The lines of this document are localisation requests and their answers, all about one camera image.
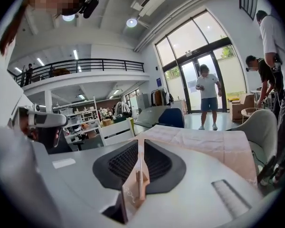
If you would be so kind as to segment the white counter cabinet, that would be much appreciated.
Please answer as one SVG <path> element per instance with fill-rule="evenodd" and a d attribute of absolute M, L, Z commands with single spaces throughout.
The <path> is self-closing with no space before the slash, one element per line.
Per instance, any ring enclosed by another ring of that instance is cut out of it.
<path fill-rule="evenodd" d="M 186 101 L 184 99 L 175 100 L 174 102 L 171 103 L 171 107 L 180 109 L 182 111 L 183 115 L 188 113 L 187 104 L 186 104 Z"/>

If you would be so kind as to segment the small brown item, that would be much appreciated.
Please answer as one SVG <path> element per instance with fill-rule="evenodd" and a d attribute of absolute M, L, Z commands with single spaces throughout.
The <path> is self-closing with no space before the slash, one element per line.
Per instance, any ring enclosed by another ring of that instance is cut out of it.
<path fill-rule="evenodd" d="M 136 171 L 136 182 L 138 183 L 139 199 L 144 199 L 146 186 L 150 183 L 149 178 L 143 171 Z"/>

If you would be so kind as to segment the table with pink checked cloth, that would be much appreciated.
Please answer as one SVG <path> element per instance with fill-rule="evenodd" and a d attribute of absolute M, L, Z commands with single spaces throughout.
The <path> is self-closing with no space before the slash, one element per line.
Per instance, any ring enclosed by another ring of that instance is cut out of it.
<path fill-rule="evenodd" d="M 154 140 L 207 154 L 257 188 L 256 167 L 243 131 L 205 131 L 155 125 L 132 139 Z"/>

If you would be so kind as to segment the dark blue office chair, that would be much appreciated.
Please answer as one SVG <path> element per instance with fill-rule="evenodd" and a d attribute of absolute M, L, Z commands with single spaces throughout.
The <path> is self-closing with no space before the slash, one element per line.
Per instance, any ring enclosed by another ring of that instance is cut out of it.
<path fill-rule="evenodd" d="M 158 119 L 159 125 L 184 128 L 184 117 L 179 108 L 168 108 Z"/>

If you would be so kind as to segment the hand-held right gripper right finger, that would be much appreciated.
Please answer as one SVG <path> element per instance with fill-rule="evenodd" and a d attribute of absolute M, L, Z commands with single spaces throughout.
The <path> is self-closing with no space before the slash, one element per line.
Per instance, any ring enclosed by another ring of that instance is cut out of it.
<path fill-rule="evenodd" d="M 156 144 L 180 156 L 186 163 L 182 181 L 170 192 L 147 195 L 133 218 L 133 228 L 215 228 L 232 221 L 213 182 L 227 181 L 251 206 L 263 198 L 256 187 L 207 154 Z"/>

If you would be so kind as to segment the white flowers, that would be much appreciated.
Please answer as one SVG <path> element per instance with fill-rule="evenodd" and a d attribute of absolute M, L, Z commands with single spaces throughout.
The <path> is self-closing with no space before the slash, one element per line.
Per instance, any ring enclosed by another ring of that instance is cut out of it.
<path fill-rule="evenodd" d="M 102 108 L 100 110 L 100 116 L 102 120 L 112 119 L 113 113 L 109 108 Z"/>

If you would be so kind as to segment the black balcony railing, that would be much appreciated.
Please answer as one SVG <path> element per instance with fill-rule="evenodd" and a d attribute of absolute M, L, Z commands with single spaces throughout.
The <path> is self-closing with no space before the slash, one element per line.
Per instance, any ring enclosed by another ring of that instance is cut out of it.
<path fill-rule="evenodd" d="M 48 78 L 63 76 L 74 73 L 90 71 L 121 70 L 125 72 L 144 72 L 144 63 L 105 58 L 83 58 L 71 59 L 49 63 L 33 69 L 31 83 L 45 80 Z"/>

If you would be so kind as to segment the white shelf unit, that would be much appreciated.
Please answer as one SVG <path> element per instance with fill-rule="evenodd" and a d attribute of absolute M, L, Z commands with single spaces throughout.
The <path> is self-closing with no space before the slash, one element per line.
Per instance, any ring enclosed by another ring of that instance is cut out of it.
<path fill-rule="evenodd" d="M 56 106 L 53 108 L 53 112 L 61 113 L 67 117 L 68 124 L 63 127 L 67 143 L 79 143 L 101 136 L 100 117 L 95 98 Z"/>

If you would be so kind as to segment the grey white backpack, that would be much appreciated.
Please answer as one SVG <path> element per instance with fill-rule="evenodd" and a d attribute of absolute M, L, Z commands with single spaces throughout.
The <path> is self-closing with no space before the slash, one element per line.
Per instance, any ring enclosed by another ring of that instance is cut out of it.
<path fill-rule="evenodd" d="M 127 103 L 124 103 L 123 101 L 119 101 L 114 108 L 114 116 L 117 118 L 118 115 L 123 115 L 123 114 L 129 114 L 130 108 L 127 105 Z"/>

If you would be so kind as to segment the glass double door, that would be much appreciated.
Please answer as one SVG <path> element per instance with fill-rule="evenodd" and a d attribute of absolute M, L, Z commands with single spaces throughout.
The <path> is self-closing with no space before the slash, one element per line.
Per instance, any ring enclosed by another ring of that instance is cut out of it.
<path fill-rule="evenodd" d="M 245 75 L 230 38 L 219 22 L 204 10 L 169 32 L 156 45 L 169 93 L 186 113 L 199 113 L 196 89 L 205 64 L 221 84 L 218 110 L 228 112 L 232 100 L 247 92 Z"/>

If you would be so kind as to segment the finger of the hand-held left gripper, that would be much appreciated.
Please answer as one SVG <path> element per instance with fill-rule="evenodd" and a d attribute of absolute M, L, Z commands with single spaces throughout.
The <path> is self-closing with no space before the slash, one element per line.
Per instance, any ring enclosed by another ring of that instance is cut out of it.
<path fill-rule="evenodd" d="M 28 111 L 28 125 L 38 128 L 63 127 L 67 125 L 67 117 L 63 114 Z"/>

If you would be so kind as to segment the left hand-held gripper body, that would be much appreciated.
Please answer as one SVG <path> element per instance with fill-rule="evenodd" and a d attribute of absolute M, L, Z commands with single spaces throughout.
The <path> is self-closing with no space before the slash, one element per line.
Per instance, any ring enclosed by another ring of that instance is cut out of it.
<path fill-rule="evenodd" d="M 13 118 L 13 129 L 19 129 L 29 139 L 38 141 L 36 117 L 39 113 L 35 108 L 18 107 Z"/>

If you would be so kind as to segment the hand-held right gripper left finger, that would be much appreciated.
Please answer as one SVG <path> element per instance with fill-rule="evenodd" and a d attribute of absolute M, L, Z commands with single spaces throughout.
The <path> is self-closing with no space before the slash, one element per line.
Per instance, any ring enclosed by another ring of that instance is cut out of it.
<path fill-rule="evenodd" d="M 140 228 L 134 219 L 124 225 L 102 214 L 115 204 L 119 192 L 104 188 L 93 174 L 92 167 L 98 157 L 121 146 L 118 143 L 49 155 L 42 144 L 34 143 L 38 170 L 60 214 L 60 228 Z"/>

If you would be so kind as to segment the white wooden chair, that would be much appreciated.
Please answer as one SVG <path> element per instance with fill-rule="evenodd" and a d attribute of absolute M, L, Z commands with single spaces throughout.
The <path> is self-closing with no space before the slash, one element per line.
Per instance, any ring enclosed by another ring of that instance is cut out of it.
<path fill-rule="evenodd" d="M 128 141 L 134 137 L 132 123 L 129 118 L 100 128 L 100 135 L 104 146 Z"/>

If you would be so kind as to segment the grey shell chair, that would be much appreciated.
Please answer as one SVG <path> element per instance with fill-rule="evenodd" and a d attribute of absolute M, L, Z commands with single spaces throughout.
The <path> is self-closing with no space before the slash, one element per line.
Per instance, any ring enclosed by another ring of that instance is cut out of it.
<path fill-rule="evenodd" d="M 229 129 L 247 137 L 256 166 L 257 179 L 269 175 L 277 154 L 277 120 L 269 110 L 256 110 L 241 125 Z"/>

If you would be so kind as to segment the clothes rack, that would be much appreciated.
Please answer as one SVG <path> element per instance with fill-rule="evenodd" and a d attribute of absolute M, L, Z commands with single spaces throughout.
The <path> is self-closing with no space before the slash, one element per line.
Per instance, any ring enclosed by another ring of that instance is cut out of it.
<path fill-rule="evenodd" d="M 171 105 L 172 102 L 174 102 L 174 98 L 166 88 L 157 89 L 151 92 L 151 106 Z"/>

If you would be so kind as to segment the person's white shirt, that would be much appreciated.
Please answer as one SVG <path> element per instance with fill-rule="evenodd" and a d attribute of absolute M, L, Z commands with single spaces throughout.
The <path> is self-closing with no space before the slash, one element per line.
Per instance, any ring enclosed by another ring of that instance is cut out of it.
<path fill-rule="evenodd" d="M 33 103 L 7 71 L 14 46 L 15 43 L 12 42 L 6 47 L 4 54 L 0 53 L 0 127 L 8 125 L 18 107 L 33 108 Z"/>

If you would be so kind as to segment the cardboard box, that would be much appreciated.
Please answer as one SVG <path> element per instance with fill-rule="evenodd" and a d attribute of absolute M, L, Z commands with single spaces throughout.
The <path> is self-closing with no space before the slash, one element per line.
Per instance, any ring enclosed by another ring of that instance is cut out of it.
<path fill-rule="evenodd" d="M 253 108 L 254 95 L 253 94 L 241 94 L 238 100 L 234 100 L 229 104 L 229 115 L 233 122 L 242 121 L 243 115 L 241 111 L 247 108 Z"/>

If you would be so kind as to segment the large grey covered platform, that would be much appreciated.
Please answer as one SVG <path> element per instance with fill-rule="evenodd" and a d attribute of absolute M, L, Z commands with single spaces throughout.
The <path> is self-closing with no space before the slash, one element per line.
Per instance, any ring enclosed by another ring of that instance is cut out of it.
<path fill-rule="evenodd" d="M 170 105 L 161 105 L 161 106 L 152 106 L 146 109 L 143 109 L 142 112 L 138 115 L 134 124 L 152 128 L 153 125 L 158 123 L 159 117 L 166 109 L 170 109 Z"/>

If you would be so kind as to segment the black mesh office chair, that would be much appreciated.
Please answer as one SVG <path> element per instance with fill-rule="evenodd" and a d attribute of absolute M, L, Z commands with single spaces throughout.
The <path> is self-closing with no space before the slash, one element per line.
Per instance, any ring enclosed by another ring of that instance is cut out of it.
<path fill-rule="evenodd" d="M 45 146 L 48 154 L 72 152 L 61 127 L 38 128 L 38 142 Z"/>

